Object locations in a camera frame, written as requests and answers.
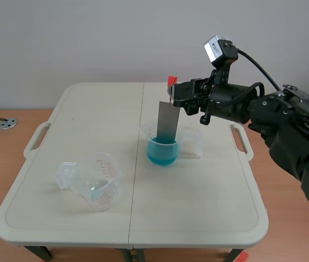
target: red object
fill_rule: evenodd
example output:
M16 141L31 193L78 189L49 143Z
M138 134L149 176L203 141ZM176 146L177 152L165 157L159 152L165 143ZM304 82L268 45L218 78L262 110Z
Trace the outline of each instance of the red object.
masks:
M172 84L176 84L177 82L177 77L169 75L168 77L168 87L171 86Z
M249 255L245 251L242 251L238 258L236 258L235 262L245 262L247 261L248 257Z

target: plastic measuring cup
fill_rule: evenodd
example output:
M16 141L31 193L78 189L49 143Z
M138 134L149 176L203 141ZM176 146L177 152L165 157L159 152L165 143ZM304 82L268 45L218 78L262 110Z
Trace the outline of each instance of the plastic measuring cup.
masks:
M180 154L200 158L203 153L201 132L196 128L179 126L174 142L165 143L157 141L156 122L147 123L140 127L147 138L146 153L148 158L159 165L169 165L174 162Z
M112 207L121 192L120 170L106 153L92 153L75 163L64 162L55 180L60 189L71 189L95 210Z

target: white table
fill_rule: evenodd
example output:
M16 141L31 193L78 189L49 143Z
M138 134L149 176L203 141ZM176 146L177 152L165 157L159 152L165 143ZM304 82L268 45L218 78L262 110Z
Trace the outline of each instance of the white table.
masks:
M248 160L253 153L240 125L199 115L180 123L199 127L201 159L158 166L147 159L140 123L155 120L167 101L166 83L82 83L69 87L49 120L28 143L26 161L0 207L0 237L45 261L44 246L144 248L229 247L229 259L258 243L268 217ZM231 127L241 133L237 150ZM49 129L37 149L35 145ZM89 151L111 154L122 172L123 195L112 208L93 212L72 192L58 190L54 173Z

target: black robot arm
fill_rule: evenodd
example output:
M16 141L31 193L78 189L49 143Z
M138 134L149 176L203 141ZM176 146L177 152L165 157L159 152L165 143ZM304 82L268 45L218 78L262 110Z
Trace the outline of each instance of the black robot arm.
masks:
M248 128L261 134L271 158L301 182L309 201L309 95L290 85L281 91L255 60L226 38L214 36L205 50L216 69L206 79L170 86L173 105L183 107L187 115L203 112L204 125L210 123L210 116L239 123L250 119ZM257 66L277 92L265 95L260 82L249 87L229 84L229 69L238 54Z

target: white wall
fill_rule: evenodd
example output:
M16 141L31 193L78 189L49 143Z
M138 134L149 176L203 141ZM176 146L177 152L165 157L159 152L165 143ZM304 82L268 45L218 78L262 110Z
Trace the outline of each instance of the white wall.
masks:
M207 77L214 34L309 92L309 0L0 0L0 108L53 108L77 82ZM272 90L242 57L231 72Z

